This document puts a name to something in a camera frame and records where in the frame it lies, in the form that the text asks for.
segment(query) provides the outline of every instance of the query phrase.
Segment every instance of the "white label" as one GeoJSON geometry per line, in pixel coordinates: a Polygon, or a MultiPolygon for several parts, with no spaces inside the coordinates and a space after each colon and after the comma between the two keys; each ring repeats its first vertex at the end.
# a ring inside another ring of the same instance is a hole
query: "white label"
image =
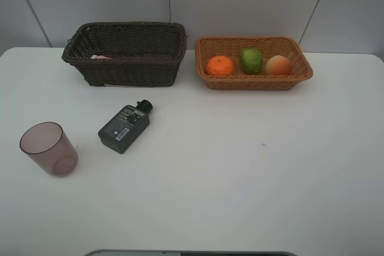
{"type": "Polygon", "coordinates": [[[117,141],[120,141],[120,140],[124,137],[124,135],[126,135],[126,133],[128,133],[128,131],[129,131],[128,128],[124,128],[124,129],[120,132],[120,134],[116,136],[115,139],[116,139],[117,141]]]}

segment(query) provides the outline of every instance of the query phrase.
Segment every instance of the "table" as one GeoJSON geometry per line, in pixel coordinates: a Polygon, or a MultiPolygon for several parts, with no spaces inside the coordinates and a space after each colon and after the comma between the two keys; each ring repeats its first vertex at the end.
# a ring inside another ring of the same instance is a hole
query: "table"
{"type": "Polygon", "coordinates": [[[62,49],[0,58],[0,255],[104,249],[384,254],[384,63],[306,53],[288,92],[213,91],[187,51],[174,86],[95,88],[62,49]],[[151,124],[120,155],[97,131],[150,100],[151,124]],[[19,149],[55,121],[77,147],[67,177],[19,149]]]}

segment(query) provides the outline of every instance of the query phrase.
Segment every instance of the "wicker basket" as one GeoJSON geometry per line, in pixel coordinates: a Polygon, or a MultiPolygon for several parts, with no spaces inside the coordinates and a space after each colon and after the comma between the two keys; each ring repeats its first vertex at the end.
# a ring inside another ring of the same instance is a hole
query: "wicker basket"
{"type": "Polygon", "coordinates": [[[297,83],[310,79],[312,68],[296,42],[288,37],[202,37],[196,41],[196,68],[209,88],[219,90],[289,90],[297,83]],[[259,74],[248,75],[240,69],[241,50],[256,47],[262,53],[263,67],[259,74]],[[235,63],[231,76],[209,76],[206,64],[213,56],[225,55],[235,63]],[[267,76],[265,64],[271,57],[282,55],[292,63],[292,75],[267,76]]]}
{"type": "Polygon", "coordinates": [[[96,22],[79,28],[62,59],[92,86],[171,86],[186,47],[185,29],[177,23],[96,22]]]}

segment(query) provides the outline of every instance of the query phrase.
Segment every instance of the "cup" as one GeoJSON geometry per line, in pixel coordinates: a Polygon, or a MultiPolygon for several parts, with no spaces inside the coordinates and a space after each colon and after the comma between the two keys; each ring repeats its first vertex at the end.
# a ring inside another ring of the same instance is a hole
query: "cup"
{"type": "Polygon", "coordinates": [[[76,150],[54,122],[43,122],[27,130],[20,139],[20,148],[50,175],[68,175],[77,164],[76,150]]]}

